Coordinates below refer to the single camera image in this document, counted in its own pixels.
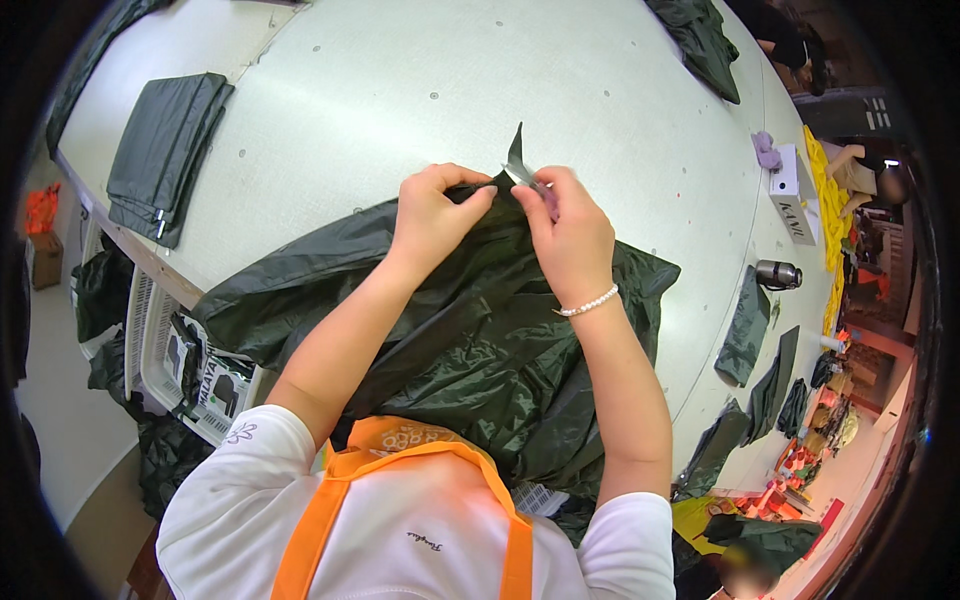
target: right hand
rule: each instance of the right hand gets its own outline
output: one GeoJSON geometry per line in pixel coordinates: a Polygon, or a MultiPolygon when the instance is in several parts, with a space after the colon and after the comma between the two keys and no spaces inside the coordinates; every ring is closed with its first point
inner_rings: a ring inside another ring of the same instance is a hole
{"type": "Polygon", "coordinates": [[[530,223],[534,251],[562,308],[576,308],[613,288],[613,227],[566,167],[544,167],[534,178],[552,184],[560,218],[550,219],[543,198],[526,185],[512,192],[530,223]]]}

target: white sleeve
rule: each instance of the white sleeve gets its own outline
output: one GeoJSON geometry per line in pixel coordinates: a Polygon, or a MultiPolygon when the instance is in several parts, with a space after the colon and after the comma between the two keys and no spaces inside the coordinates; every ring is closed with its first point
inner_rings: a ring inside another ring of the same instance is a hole
{"type": "Polygon", "coordinates": [[[625,493],[601,506],[577,558],[596,600],[673,600],[670,505],[660,495],[625,493]]]}
{"type": "Polygon", "coordinates": [[[319,485],[315,457],[310,432],[289,410],[271,404],[237,417],[160,523],[156,558],[178,598],[225,597],[238,586],[248,597],[269,595],[262,587],[319,485]]]}

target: stainless steel thermos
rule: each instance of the stainless steel thermos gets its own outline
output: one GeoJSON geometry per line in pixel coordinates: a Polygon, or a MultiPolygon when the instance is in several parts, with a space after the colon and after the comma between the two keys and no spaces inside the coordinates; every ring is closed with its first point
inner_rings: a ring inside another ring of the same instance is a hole
{"type": "Polygon", "coordinates": [[[804,272],[788,262],[760,260],[756,264],[756,282],[771,292],[794,290],[804,282],[804,272]]]}

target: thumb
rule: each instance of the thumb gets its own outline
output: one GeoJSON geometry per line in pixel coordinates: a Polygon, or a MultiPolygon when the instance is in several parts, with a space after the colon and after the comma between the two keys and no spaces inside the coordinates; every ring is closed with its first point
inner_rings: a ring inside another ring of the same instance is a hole
{"type": "Polygon", "coordinates": [[[467,230],[476,225],[477,221],[487,214],[487,211],[493,205],[494,196],[496,196],[496,186],[487,185],[473,192],[472,196],[456,207],[458,217],[464,220],[467,230]]]}
{"type": "Polygon", "coordinates": [[[515,185],[510,193],[523,206],[523,212],[527,215],[527,221],[530,223],[530,233],[534,240],[549,236],[553,231],[553,221],[550,220],[550,213],[540,194],[526,185],[515,185]]]}

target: orange plastic bag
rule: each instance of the orange plastic bag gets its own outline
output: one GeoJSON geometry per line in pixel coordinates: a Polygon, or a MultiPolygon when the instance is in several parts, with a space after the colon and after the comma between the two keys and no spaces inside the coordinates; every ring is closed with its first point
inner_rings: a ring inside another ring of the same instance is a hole
{"type": "Polygon", "coordinates": [[[60,203],[58,192],[60,192],[59,182],[42,192],[30,192],[27,196],[27,219],[24,222],[27,235],[46,233],[54,228],[54,217],[57,215],[57,205],[60,203]]]}

